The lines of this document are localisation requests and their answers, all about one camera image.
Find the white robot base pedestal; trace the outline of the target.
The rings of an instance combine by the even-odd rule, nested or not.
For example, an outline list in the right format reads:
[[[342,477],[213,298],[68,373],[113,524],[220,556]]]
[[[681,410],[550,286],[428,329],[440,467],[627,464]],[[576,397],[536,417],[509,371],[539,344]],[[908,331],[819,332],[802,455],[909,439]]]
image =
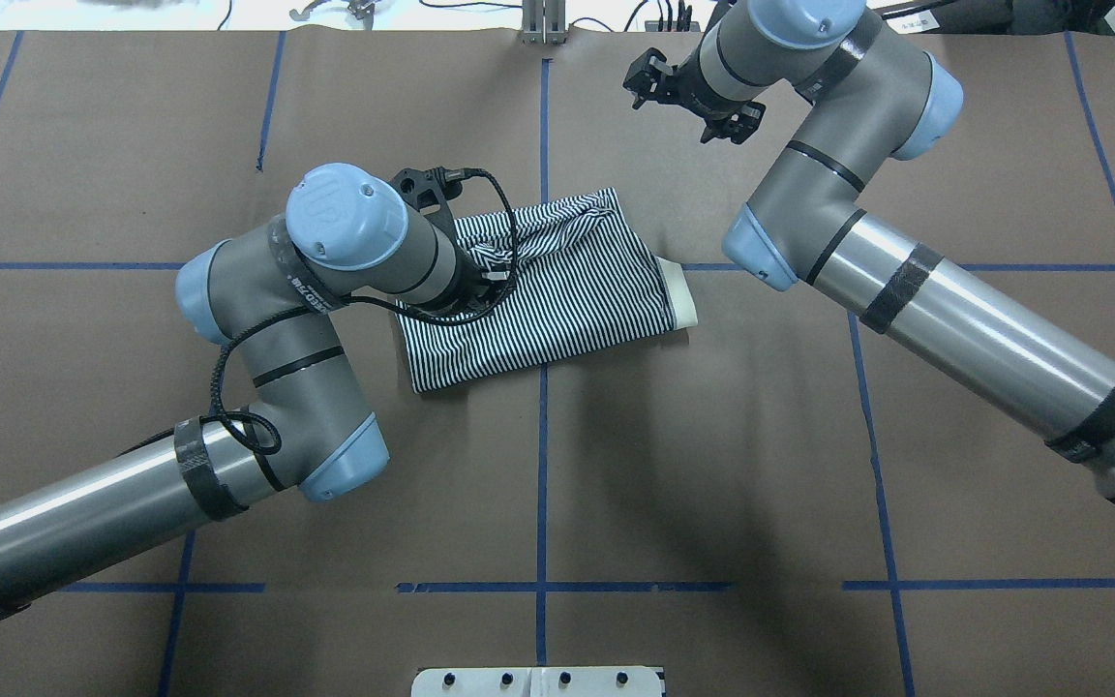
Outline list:
[[[662,667],[496,666],[424,669],[411,696],[667,696]]]

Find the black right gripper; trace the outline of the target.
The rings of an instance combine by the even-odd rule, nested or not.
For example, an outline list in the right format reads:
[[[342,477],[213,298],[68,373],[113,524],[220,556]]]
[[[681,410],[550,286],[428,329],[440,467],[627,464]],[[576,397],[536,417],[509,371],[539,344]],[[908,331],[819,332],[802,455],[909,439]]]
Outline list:
[[[741,145],[760,128],[767,107],[712,91],[704,79],[699,62],[668,62],[658,48],[648,48],[629,66],[622,87],[632,94],[632,109],[646,103],[678,105],[704,119],[700,144],[726,138]]]

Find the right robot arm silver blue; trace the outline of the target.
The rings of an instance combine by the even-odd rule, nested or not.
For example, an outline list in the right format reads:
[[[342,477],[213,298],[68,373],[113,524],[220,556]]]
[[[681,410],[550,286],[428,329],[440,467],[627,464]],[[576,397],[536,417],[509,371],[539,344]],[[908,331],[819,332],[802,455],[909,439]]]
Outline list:
[[[808,112],[733,217],[724,255],[775,290],[828,297],[1088,471],[1115,504],[1115,358],[864,201],[888,162],[928,153],[963,110],[934,54],[862,1],[736,1],[681,61],[647,49],[622,84],[636,107],[682,107],[702,142],[734,144],[762,127],[762,94],[788,85]]]

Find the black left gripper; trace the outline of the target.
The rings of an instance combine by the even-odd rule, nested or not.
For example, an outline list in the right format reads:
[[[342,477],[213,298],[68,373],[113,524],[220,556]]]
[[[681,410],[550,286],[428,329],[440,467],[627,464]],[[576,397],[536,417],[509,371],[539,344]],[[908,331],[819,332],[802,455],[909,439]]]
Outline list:
[[[455,300],[452,312],[488,312],[505,291],[505,272],[483,269],[464,248],[453,248],[456,260]]]

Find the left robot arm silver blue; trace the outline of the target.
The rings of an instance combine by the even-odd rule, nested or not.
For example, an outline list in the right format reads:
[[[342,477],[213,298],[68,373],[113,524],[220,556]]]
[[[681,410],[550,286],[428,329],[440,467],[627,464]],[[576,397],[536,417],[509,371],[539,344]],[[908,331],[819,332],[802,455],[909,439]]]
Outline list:
[[[306,172],[264,224],[183,265],[181,313],[217,350],[205,410],[0,504],[0,621],[278,493],[323,502],[381,473],[388,447],[331,317],[371,304],[459,326],[503,304],[517,265],[476,263],[457,243],[450,201],[467,181],[493,188],[517,241],[486,170],[384,180],[334,163]]]

